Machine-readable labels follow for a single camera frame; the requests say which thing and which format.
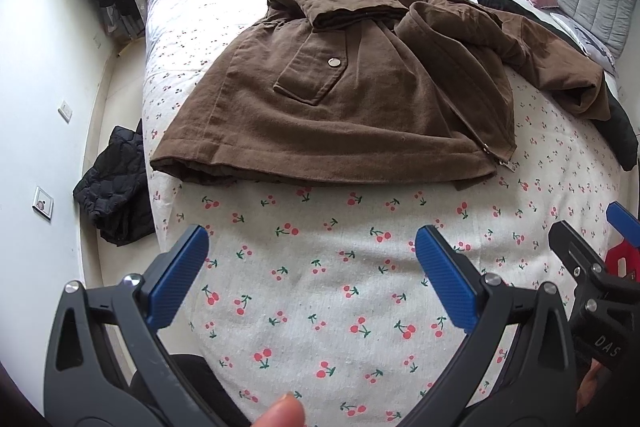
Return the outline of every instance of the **jacket sleeve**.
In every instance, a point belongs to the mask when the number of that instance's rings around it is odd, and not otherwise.
[[[609,120],[609,102],[602,89],[604,72],[558,36],[526,17],[478,6],[468,0],[430,0],[421,10],[425,21],[447,37],[485,46],[530,84],[549,91],[575,116]]]

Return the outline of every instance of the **mattress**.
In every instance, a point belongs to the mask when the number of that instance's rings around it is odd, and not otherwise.
[[[150,0],[148,157],[210,64],[265,12],[266,0]],[[161,247],[190,223],[209,232],[209,256],[183,303],[182,327],[251,421],[291,391],[308,425],[393,425],[428,393],[464,334],[415,260],[423,225],[436,226],[481,272],[529,288],[553,281],[571,309],[574,284],[548,248],[548,227],[565,219],[606,253],[612,233],[604,212],[618,198],[620,167],[590,122],[562,111],[514,71],[508,76],[515,171],[500,168],[466,190],[247,181],[202,187],[148,171]],[[473,400],[491,390],[512,334]]]

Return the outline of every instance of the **zipper pull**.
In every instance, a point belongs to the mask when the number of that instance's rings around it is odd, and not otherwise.
[[[516,171],[516,166],[511,161],[503,162],[502,160],[500,160],[498,156],[496,156],[489,150],[489,146],[486,143],[482,144],[482,150],[489,156],[492,156],[502,167],[507,167],[511,172]]]

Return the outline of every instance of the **brown jacket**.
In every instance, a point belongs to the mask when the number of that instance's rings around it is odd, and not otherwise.
[[[524,17],[468,0],[268,0],[151,166],[200,184],[471,180],[516,149],[504,65],[608,120],[603,72]]]

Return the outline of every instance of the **black jacket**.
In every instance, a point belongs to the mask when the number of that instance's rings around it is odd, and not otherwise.
[[[113,129],[107,149],[74,188],[74,199],[104,240],[118,247],[154,232],[142,120],[135,131]]]

